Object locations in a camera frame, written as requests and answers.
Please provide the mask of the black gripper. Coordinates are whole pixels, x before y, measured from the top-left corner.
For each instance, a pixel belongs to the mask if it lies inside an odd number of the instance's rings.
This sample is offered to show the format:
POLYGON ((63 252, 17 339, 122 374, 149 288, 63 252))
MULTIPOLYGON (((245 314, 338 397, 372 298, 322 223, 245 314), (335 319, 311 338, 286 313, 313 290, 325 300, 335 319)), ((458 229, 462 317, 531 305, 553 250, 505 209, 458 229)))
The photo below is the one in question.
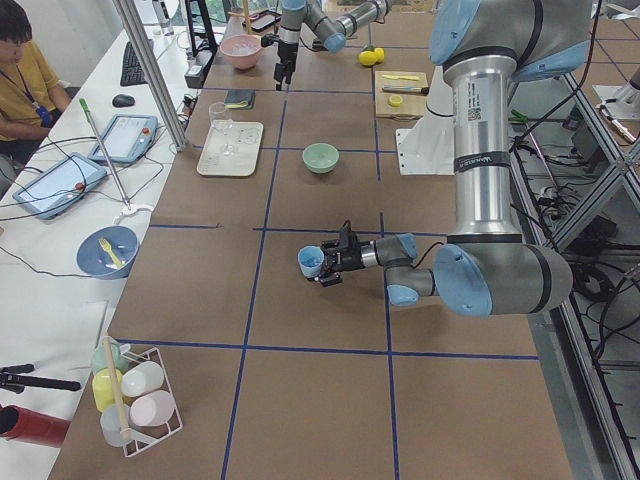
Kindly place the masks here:
POLYGON ((338 238, 323 241, 324 275, 309 277, 308 281, 315 282, 322 287, 340 284, 342 277, 339 272, 354 271, 362 268, 361 242, 351 228, 351 221, 346 220, 340 227, 338 238))
POLYGON ((262 47, 277 45, 279 61, 274 67, 274 81, 277 91, 282 91, 282 83, 290 85, 292 82, 292 77, 296 69, 299 41, 299 32, 266 34, 261 38, 262 47))

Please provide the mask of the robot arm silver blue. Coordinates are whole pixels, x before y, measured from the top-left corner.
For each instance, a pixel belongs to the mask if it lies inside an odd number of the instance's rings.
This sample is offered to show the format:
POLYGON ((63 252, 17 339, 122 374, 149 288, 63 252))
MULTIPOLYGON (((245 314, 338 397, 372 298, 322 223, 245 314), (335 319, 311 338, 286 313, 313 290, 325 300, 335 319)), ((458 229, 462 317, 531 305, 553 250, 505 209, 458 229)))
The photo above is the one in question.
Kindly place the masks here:
POLYGON ((578 68, 589 50, 588 1, 448 1, 436 16, 430 59, 452 90, 456 229, 429 269, 414 237, 362 242, 349 226, 322 244, 310 279, 323 286, 346 271, 379 266, 389 301, 411 306, 436 295, 476 317, 530 314, 562 304, 572 288, 566 260, 527 244, 510 214, 510 84, 578 68))
POLYGON ((291 84, 303 25, 316 35, 327 51, 337 53, 361 27, 384 20, 392 5, 393 2, 387 0, 363 1, 355 9, 333 20, 318 1, 283 1, 278 32, 261 37, 262 47, 277 45, 279 61, 274 68, 276 89, 281 91, 284 84, 291 84))

